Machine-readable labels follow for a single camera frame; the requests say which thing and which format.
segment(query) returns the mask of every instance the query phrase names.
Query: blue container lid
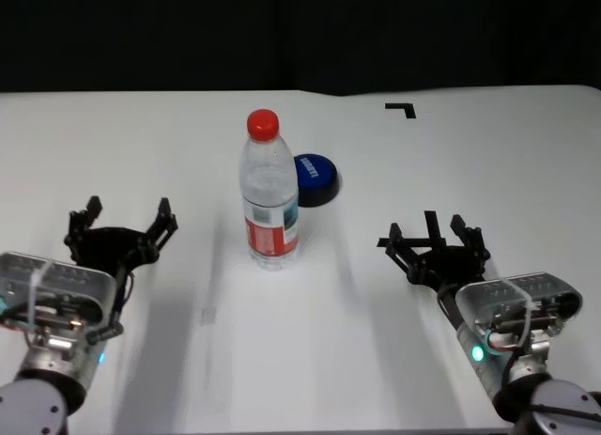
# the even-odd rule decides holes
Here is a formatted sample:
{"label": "blue container lid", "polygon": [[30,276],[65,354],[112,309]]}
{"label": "blue container lid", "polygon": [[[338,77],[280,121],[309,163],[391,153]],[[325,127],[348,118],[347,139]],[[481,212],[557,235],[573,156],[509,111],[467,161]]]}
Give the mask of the blue container lid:
{"label": "blue container lid", "polygon": [[319,207],[338,194],[340,182],[336,166],[328,158],[305,153],[294,157],[299,178],[299,206]]}

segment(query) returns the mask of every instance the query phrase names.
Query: table surface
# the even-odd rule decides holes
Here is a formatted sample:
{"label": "table surface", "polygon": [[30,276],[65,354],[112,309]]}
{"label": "table surface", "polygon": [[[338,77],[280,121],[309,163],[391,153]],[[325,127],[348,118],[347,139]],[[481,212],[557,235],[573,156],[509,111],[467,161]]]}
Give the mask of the table surface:
{"label": "table surface", "polygon": [[[405,119],[385,102],[411,102]],[[333,159],[329,205],[300,211],[300,257],[264,272],[238,188],[246,116],[275,110],[295,154]],[[487,275],[546,271],[584,297],[549,369],[601,389],[601,93],[506,87],[328,97],[299,91],[0,96],[0,251],[68,259],[68,213],[180,230],[137,273],[73,434],[504,427],[441,315],[379,237],[437,210],[483,229]],[[0,331],[0,383],[25,353]]]}

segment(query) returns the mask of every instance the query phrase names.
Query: plastic water bottle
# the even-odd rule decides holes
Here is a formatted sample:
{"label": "plastic water bottle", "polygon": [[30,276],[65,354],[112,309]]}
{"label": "plastic water bottle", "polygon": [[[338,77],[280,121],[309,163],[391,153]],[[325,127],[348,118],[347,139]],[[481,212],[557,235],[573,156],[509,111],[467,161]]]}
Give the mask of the plastic water bottle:
{"label": "plastic water bottle", "polygon": [[266,269],[281,269],[295,255],[299,240],[297,170],[273,111],[252,112],[246,125],[249,139],[239,180],[251,256]]}

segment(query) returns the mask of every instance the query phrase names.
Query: black backdrop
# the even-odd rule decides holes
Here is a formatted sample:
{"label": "black backdrop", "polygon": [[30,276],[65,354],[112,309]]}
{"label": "black backdrop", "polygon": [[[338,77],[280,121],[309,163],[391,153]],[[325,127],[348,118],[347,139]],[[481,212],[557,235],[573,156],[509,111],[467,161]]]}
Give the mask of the black backdrop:
{"label": "black backdrop", "polygon": [[0,0],[0,90],[601,86],[601,0]]}

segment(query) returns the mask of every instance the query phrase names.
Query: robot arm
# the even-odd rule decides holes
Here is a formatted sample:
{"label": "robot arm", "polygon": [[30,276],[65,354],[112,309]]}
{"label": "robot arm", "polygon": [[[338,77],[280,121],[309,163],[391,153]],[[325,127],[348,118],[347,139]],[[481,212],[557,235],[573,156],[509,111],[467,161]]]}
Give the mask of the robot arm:
{"label": "robot arm", "polygon": [[[76,264],[47,265],[35,290],[33,327],[27,312],[30,277],[51,260],[0,255],[0,325],[23,331],[29,347],[16,381],[0,388],[0,433],[66,433],[66,418],[84,404],[106,342],[123,334],[119,319],[131,296],[133,270],[157,261],[177,230],[166,198],[147,232],[91,228],[101,209],[94,196],[86,210],[70,214],[65,244]],[[45,425],[27,431],[18,409],[39,412]]]}
{"label": "robot arm", "polygon": [[[380,239],[378,247],[411,284],[437,293],[497,414],[516,423],[516,435],[576,434],[581,428],[601,433],[601,407],[594,395],[547,372],[550,341],[578,313],[580,294],[544,272],[486,281],[482,274],[490,254],[480,228],[467,227],[455,215],[451,228],[463,245],[448,246],[436,213],[427,211],[425,218],[427,239],[406,239],[392,224],[389,238]],[[431,250],[418,255],[416,247]]]}

